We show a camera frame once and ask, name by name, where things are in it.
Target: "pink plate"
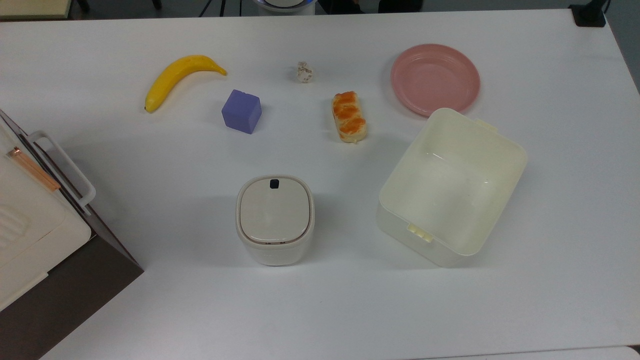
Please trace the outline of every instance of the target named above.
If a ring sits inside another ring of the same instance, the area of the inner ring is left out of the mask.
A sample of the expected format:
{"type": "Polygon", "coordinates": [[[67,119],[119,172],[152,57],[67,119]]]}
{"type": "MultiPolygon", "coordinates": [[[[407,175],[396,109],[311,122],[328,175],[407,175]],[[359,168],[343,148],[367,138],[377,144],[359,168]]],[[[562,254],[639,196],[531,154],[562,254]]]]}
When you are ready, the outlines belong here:
{"type": "Polygon", "coordinates": [[[458,50],[423,44],[398,56],[391,85],[401,103],[428,117],[439,108],[462,112],[471,106],[480,92],[480,75],[458,50]]]}

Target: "banana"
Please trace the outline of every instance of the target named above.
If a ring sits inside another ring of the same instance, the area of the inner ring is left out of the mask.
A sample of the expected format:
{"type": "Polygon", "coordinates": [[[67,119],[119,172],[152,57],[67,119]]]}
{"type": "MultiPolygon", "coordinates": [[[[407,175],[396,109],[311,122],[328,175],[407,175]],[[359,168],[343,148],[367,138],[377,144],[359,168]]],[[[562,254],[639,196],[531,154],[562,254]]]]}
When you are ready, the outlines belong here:
{"type": "Polygon", "coordinates": [[[204,55],[189,55],[175,60],[162,71],[162,74],[149,89],[145,100],[145,110],[149,113],[156,111],[169,95],[171,89],[184,77],[196,71],[215,71],[224,76],[227,75],[225,69],[204,55]]]}

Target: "open box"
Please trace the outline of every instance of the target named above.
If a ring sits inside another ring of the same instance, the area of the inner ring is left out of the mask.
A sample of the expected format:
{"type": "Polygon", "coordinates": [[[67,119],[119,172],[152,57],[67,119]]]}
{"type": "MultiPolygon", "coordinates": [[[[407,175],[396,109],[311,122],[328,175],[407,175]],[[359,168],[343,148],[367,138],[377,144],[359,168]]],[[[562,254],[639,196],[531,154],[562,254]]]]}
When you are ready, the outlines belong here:
{"type": "Polygon", "coordinates": [[[526,164],[524,149],[494,127],[436,110],[380,191],[378,227],[453,266],[484,245],[526,164]]]}

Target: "lidded container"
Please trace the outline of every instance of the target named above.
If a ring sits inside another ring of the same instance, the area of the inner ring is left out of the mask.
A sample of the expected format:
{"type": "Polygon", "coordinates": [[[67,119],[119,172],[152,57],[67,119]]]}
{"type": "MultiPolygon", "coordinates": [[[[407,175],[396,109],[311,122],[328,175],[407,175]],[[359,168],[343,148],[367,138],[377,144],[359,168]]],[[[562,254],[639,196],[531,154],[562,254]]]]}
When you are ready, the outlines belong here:
{"type": "Polygon", "coordinates": [[[238,236],[256,261],[290,265],[307,252],[316,223],[311,190],[294,176],[256,177],[236,203],[238,236]]]}

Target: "foam cube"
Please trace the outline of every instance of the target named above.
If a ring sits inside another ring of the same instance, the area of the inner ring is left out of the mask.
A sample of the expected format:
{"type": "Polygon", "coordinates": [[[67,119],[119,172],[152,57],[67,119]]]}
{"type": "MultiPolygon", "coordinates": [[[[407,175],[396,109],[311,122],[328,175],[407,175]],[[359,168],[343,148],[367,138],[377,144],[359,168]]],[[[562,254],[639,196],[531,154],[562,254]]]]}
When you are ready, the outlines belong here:
{"type": "Polygon", "coordinates": [[[225,119],[225,125],[247,134],[253,133],[260,115],[262,115],[260,98],[238,90],[231,92],[227,102],[222,107],[222,117],[225,119]]]}

